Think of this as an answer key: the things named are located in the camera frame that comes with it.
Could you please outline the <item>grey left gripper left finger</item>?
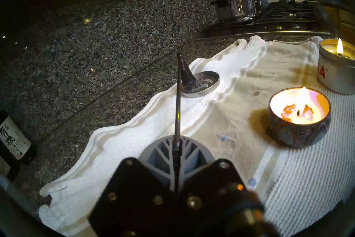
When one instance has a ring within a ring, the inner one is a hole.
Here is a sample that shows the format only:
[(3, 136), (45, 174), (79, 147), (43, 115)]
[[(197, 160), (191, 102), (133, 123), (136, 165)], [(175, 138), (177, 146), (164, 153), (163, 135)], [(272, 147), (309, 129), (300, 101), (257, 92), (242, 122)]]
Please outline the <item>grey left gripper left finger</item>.
[(173, 136), (122, 159), (88, 221), (98, 237), (168, 237), (174, 194)]

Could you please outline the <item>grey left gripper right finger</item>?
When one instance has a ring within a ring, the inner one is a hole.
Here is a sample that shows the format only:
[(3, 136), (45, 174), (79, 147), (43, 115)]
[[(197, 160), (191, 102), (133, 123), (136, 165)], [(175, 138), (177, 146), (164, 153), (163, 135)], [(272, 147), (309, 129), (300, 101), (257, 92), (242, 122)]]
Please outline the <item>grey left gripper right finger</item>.
[(180, 136), (178, 237), (244, 237), (246, 189), (233, 164)]

